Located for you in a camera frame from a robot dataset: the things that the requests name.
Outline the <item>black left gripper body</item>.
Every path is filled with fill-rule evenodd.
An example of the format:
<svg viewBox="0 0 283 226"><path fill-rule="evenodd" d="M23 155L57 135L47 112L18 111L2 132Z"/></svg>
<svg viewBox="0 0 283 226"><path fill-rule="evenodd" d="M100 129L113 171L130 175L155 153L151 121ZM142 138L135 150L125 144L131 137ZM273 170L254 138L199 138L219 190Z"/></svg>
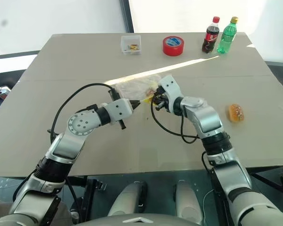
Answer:
<svg viewBox="0 0 283 226"><path fill-rule="evenodd" d="M109 93L113 100L108 104L110 122L117 121L121 129L125 129L126 126L123 119L126 119L133 114L132 105L128 99L121 98L115 89L110 90Z"/></svg>

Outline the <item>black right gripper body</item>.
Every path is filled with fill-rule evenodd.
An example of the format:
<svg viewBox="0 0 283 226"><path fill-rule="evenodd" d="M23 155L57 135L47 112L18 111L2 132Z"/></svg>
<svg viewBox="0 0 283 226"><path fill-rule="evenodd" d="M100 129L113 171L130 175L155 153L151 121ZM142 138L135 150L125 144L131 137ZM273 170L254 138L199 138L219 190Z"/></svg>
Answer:
<svg viewBox="0 0 283 226"><path fill-rule="evenodd" d="M162 108L165 108L167 112L171 112L172 111L172 107L170 105L170 101L171 101L171 89L169 86L166 87L162 87L162 86L158 86L162 88L162 94L161 95L156 95L156 96L161 96L161 98L163 98L163 102L160 103L159 105L155 106L155 109L157 111L159 111Z"/></svg>

